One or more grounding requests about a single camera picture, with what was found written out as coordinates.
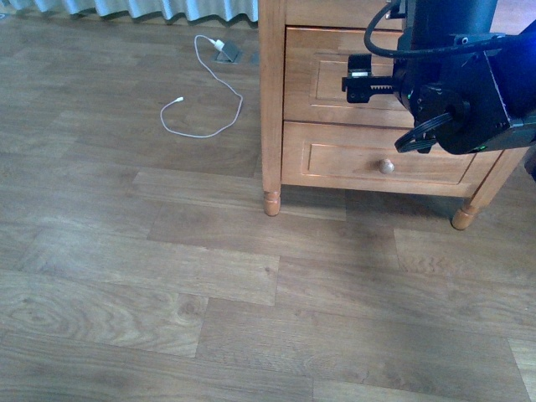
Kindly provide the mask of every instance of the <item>drawer panel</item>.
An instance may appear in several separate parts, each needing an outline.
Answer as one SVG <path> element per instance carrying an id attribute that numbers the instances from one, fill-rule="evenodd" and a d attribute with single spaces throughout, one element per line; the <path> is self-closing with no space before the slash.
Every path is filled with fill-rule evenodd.
<path id="1" fill-rule="evenodd" d="M 396 47 L 396 33 L 376 33 L 376 42 Z M 366 104 L 348 104 L 341 91 L 348 56 L 367 52 L 363 31 L 288 28 L 286 31 L 286 120 L 366 126 L 408 127 L 413 117 L 392 95 L 376 95 Z M 392 60 L 373 57 L 375 75 L 391 75 Z"/>
<path id="2" fill-rule="evenodd" d="M 490 152 L 451 155 L 439 147 L 430 154 L 397 153 L 394 142 L 405 130 L 286 122 L 283 183 L 403 193 L 465 196 L 476 189 L 497 158 Z M 394 171 L 383 174 L 380 162 Z"/>
<path id="3" fill-rule="evenodd" d="M 367 28 L 385 0 L 286 0 L 286 24 Z M 400 20 L 382 18 L 378 28 L 401 29 Z"/>

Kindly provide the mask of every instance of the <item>wooden knob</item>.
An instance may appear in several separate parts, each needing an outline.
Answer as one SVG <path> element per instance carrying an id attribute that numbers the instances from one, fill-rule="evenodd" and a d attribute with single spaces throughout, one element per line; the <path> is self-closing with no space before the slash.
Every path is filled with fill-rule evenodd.
<path id="1" fill-rule="evenodd" d="M 389 159 L 379 161 L 379 171 L 383 174 L 389 174 L 394 171 L 394 164 Z"/>

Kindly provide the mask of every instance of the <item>white curtain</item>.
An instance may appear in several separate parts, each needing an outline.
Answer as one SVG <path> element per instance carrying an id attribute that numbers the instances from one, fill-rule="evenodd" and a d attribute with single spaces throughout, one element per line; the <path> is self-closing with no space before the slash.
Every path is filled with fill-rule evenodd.
<path id="1" fill-rule="evenodd" d="M 251 21 L 259 19 L 257 0 L 9 0 L 17 10 L 37 6 L 41 12 L 63 6 L 68 13 L 76 14 L 88 8 L 105 16 L 127 11 L 133 18 L 161 12 L 165 19 L 184 13 L 189 21 L 210 15 L 225 21 L 245 14 Z"/>

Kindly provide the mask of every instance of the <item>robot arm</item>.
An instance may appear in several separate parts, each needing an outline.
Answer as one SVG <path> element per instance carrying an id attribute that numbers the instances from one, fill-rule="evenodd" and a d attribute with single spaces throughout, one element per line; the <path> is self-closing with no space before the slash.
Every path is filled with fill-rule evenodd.
<path id="1" fill-rule="evenodd" d="M 353 54 L 343 90 L 350 103 L 394 94 L 415 118 L 399 152 L 453 154 L 536 143 L 536 22 L 520 35 L 489 33 L 497 0 L 393 0 L 371 22 L 365 45 L 394 59 L 393 75 L 372 76 L 371 55 Z M 375 25 L 405 20 L 396 50 L 376 47 Z"/>

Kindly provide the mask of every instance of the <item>charging cable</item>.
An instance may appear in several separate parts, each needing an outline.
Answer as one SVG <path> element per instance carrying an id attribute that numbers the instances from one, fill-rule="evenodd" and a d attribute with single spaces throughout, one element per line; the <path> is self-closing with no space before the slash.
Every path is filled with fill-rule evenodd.
<path id="1" fill-rule="evenodd" d="M 175 103 L 184 101 L 184 98 L 182 96 L 180 96 L 176 100 L 173 100 L 172 102 L 169 102 L 167 105 L 165 105 L 160 110 L 160 121 L 162 122 L 162 125 L 164 126 L 164 128 L 166 130 L 168 130 L 169 132 L 171 132 L 173 134 L 177 134 L 178 136 L 191 137 L 191 138 L 210 138 L 210 137 L 217 136 L 223 130 L 233 126 L 236 123 L 236 121 L 238 120 L 238 116 L 240 114 L 240 110 L 242 109 L 242 102 L 244 101 L 244 97 L 241 94 L 239 94 L 236 90 L 234 90 L 231 85 L 227 84 L 225 81 L 223 81 L 220 78 L 218 78 L 216 76 L 216 74 L 201 60 L 201 57 L 199 57 L 199 51 L 198 51 L 198 39 L 199 38 L 207 39 L 218 51 L 221 51 L 224 48 L 225 44 L 219 39 L 218 40 L 213 40 L 213 39 L 211 39 L 211 38 L 209 38 L 207 36 L 204 36 L 204 35 L 196 35 L 196 37 L 193 39 L 193 46 L 195 48 L 195 54 L 198 56 L 199 63 L 205 69 L 207 69 L 207 71 L 214 77 L 215 80 L 217 80 L 218 82 L 221 82 L 223 85 L 225 85 L 227 88 L 229 88 L 236 96 L 239 97 L 240 102 L 239 102 L 238 107 L 236 109 L 236 115 L 234 116 L 234 119 L 232 120 L 232 122 L 230 124 L 220 128 L 219 130 L 217 130 L 216 132 L 213 132 L 212 134 L 207 134 L 207 135 L 204 135 L 204 136 L 200 136 L 200 135 L 197 135 L 197 134 L 188 134 L 188 133 L 185 133 L 185 132 L 174 131 L 174 130 L 172 130 L 171 128 L 169 128 L 166 125 L 166 122 L 164 121 L 163 113 L 169 106 L 174 105 Z"/>

